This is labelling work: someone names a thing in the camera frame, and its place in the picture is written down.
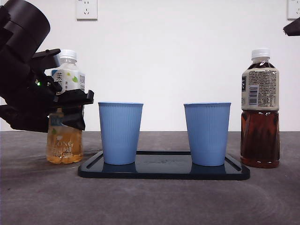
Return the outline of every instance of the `blue cup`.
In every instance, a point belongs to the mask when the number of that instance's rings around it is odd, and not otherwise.
[[[193,163],[224,164],[231,103],[184,104]]]
[[[135,161],[143,104],[99,102],[103,158],[107,164]]]

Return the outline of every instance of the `wall socket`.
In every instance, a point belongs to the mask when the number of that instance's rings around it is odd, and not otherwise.
[[[98,0],[76,0],[77,20],[98,19]]]
[[[300,0],[287,0],[287,19],[298,19],[300,17]]]

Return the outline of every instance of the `table surface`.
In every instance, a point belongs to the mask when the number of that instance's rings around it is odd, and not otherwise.
[[[46,134],[1,132],[2,225],[300,224],[300,132],[282,132],[275,169],[250,168],[243,181],[87,179],[78,166],[102,148],[84,132],[84,159],[54,165]],[[141,132],[139,150],[189,150],[186,132]],[[239,160],[240,132],[227,153]]]

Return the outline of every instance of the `plastic bottle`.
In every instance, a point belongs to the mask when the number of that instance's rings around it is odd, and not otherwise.
[[[52,71],[54,81],[62,86],[62,94],[67,90],[82,89],[84,91],[84,74],[76,65],[77,55],[72,50],[61,50],[61,66]],[[62,124],[62,109],[49,115],[47,139],[47,160],[59,164],[79,162],[83,157],[82,131]]]
[[[242,75],[240,156],[258,168],[279,165],[279,71],[269,59],[269,49],[253,50],[253,64]]]

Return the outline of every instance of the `bottle cap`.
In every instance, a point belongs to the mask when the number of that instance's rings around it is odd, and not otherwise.
[[[72,59],[77,61],[77,53],[69,49],[61,49],[60,51],[61,59]]]
[[[252,51],[252,58],[255,59],[258,57],[269,57],[270,58],[270,49],[269,48],[259,48]]]

